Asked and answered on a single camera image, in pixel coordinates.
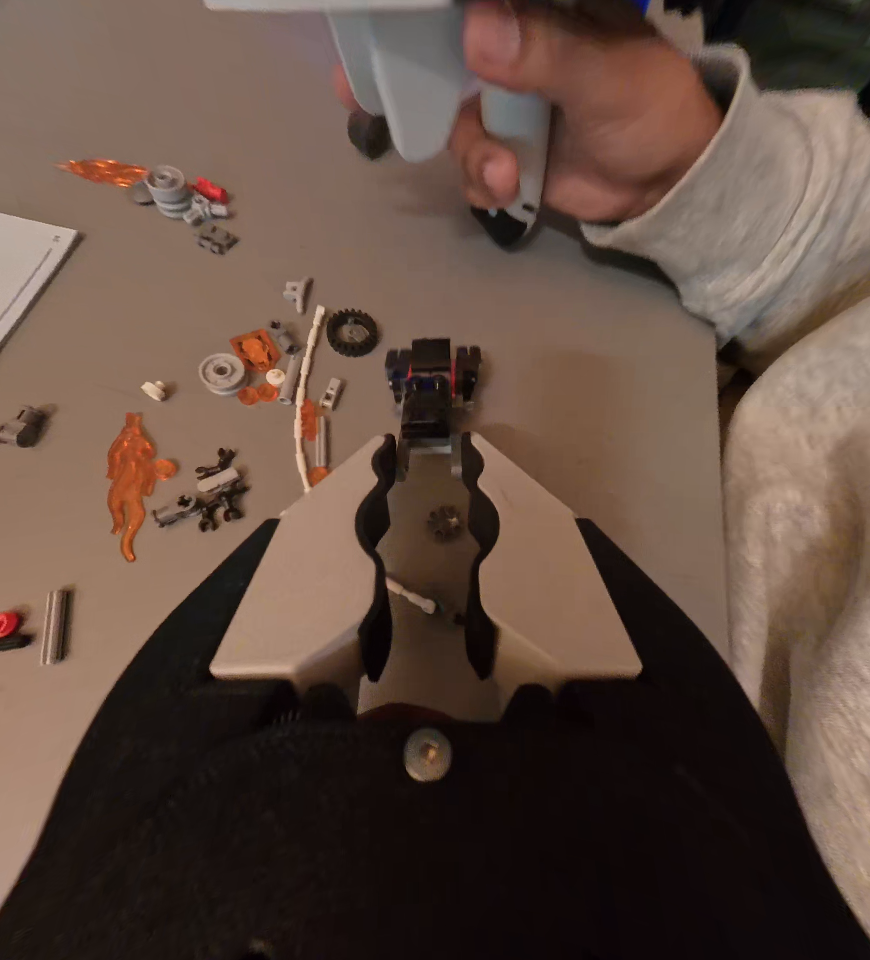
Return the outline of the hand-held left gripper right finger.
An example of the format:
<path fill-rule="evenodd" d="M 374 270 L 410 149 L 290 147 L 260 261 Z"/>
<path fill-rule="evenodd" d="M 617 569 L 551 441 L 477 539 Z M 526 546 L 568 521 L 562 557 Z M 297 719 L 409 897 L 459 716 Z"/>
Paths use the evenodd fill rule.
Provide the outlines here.
<path fill-rule="evenodd" d="M 461 464 L 479 546 L 465 649 L 500 706 L 525 686 L 636 678 L 642 661 L 574 512 L 478 433 L 462 437 Z"/>

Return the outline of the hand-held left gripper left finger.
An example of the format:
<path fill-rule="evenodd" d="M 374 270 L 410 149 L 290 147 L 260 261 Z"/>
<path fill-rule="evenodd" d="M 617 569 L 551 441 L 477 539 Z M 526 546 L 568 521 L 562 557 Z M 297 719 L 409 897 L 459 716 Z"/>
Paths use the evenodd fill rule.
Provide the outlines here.
<path fill-rule="evenodd" d="M 377 547 L 390 526 L 396 440 L 372 438 L 277 522 L 210 664 L 221 681 L 320 685 L 356 707 L 378 680 L 393 635 Z"/>

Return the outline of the black lego vehicle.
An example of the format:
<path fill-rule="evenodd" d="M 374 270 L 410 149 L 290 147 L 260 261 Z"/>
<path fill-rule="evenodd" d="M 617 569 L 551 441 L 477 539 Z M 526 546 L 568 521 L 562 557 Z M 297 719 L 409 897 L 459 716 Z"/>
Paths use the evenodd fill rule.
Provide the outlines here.
<path fill-rule="evenodd" d="M 462 477 L 458 413 L 474 407 L 481 366 L 477 345 L 452 347 L 448 338 L 416 339 L 410 347 L 387 352 L 385 375 L 400 412 L 398 481 L 407 479 L 415 451 L 447 455 L 452 475 Z"/>

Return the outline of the small black tyre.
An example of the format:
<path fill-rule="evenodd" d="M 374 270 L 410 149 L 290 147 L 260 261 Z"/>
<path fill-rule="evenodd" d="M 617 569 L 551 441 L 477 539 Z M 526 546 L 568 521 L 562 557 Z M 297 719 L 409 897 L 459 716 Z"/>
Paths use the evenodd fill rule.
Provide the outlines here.
<path fill-rule="evenodd" d="M 367 356 L 380 341 L 379 327 L 375 319 L 354 308 L 334 312 L 325 322 L 324 333 L 334 352 L 350 358 Z"/>

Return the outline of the person's right forearm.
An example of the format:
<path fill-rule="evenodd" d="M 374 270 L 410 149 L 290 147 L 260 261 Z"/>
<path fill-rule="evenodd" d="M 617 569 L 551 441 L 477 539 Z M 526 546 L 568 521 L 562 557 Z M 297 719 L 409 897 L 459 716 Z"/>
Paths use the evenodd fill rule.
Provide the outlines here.
<path fill-rule="evenodd" d="M 654 263 L 719 349 L 783 351 L 870 295 L 870 120 L 846 92 L 762 90 L 736 46 L 692 60 L 725 109 L 715 138 L 648 212 L 581 230 Z"/>

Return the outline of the person's right hand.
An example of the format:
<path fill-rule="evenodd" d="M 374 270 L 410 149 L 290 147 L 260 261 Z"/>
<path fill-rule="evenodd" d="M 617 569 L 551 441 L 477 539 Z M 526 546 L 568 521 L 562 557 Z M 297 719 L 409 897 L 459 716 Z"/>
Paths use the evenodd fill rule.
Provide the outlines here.
<path fill-rule="evenodd" d="M 467 2 L 463 43 L 484 84 L 554 108 L 542 202 L 581 223 L 658 205 L 725 119 L 700 67 L 633 2 Z"/>

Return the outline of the white bar piece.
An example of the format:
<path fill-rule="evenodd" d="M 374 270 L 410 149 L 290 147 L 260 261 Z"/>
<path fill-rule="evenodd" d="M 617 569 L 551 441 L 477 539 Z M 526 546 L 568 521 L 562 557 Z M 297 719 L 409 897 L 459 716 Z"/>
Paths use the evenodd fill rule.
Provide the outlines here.
<path fill-rule="evenodd" d="M 409 590 L 404 584 L 395 581 L 391 577 L 386 577 L 385 582 L 389 593 L 402 598 L 405 602 L 417 607 L 426 615 L 433 616 L 441 610 L 441 605 L 437 600 Z"/>

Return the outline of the grey joint connector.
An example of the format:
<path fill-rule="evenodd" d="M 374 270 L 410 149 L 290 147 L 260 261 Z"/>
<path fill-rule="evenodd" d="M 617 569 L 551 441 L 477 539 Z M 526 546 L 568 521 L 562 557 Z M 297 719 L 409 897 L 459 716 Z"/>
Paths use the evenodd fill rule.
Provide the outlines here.
<path fill-rule="evenodd" d="M 198 516 L 203 509 L 200 498 L 190 494 L 180 495 L 173 503 L 152 510 L 151 516 L 159 529 L 172 526 L 190 517 Z"/>

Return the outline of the large orange flame piece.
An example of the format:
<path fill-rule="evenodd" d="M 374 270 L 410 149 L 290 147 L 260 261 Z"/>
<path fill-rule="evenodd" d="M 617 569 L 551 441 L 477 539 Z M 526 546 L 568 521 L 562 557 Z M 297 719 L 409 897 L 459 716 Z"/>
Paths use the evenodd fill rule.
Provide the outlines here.
<path fill-rule="evenodd" d="M 141 414 L 127 413 L 107 452 L 105 476 L 109 481 L 106 506 L 111 534 L 120 538 L 120 553 L 128 563 L 136 559 L 133 542 L 146 517 L 145 499 L 152 495 L 157 480 L 155 453 Z"/>

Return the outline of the single grey wheel hub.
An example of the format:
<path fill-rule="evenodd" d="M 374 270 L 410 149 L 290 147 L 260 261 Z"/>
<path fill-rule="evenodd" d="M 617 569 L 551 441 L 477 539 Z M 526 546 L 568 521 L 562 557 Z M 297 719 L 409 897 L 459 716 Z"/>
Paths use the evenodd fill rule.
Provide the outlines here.
<path fill-rule="evenodd" d="M 249 373 L 243 362 L 230 353 L 213 353 L 197 367 L 201 385 L 214 396 L 233 397 L 249 385 Z"/>

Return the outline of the orange printed tile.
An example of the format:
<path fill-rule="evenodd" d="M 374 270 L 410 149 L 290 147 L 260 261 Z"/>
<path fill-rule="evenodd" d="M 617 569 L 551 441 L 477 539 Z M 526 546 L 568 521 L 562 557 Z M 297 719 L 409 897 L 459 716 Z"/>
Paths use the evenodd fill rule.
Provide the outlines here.
<path fill-rule="evenodd" d="M 281 356 L 269 331 L 264 328 L 238 334 L 228 342 L 234 355 L 252 373 L 266 374 L 277 366 Z"/>

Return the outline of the grey grooved beam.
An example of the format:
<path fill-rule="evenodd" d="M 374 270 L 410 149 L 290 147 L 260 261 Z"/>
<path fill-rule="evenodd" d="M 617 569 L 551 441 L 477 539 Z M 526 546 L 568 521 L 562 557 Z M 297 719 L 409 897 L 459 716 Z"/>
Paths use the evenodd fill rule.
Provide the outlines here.
<path fill-rule="evenodd" d="M 66 656 L 71 596 L 67 586 L 47 594 L 40 648 L 42 666 L 60 664 Z"/>

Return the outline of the stacked grey wheel hubs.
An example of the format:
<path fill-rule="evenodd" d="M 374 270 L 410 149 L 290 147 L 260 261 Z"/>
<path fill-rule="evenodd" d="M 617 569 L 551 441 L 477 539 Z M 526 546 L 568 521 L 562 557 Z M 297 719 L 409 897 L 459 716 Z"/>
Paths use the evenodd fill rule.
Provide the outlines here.
<path fill-rule="evenodd" d="M 192 204 L 192 189 L 177 168 L 161 164 L 153 166 L 144 178 L 153 204 L 165 217 L 182 220 Z"/>

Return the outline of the person's light grey clothing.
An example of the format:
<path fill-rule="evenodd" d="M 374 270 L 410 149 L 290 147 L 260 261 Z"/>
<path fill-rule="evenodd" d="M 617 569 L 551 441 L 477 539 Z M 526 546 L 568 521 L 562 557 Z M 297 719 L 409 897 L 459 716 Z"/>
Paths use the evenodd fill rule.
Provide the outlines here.
<path fill-rule="evenodd" d="M 725 507 L 732 669 L 870 936 L 870 297 L 745 394 Z"/>

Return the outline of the long orange flame piece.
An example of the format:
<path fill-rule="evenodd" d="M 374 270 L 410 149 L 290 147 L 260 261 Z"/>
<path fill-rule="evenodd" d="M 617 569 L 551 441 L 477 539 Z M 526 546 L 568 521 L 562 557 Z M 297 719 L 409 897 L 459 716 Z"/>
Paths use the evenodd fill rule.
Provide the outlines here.
<path fill-rule="evenodd" d="M 92 184 L 125 189 L 142 182 L 149 173 L 145 166 L 108 158 L 69 159 L 54 163 L 54 167 Z"/>

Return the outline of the grey and black connector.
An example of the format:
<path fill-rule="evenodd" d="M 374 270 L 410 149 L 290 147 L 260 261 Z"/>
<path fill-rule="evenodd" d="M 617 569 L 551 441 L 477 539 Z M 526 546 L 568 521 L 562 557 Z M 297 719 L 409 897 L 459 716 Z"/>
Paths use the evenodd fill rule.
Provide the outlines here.
<path fill-rule="evenodd" d="M 20 407 L 14 417 L 0 424 L 0 445 L 21 450 L 34 448 L 54 412 L 55 407 L 51 404 Z"/>

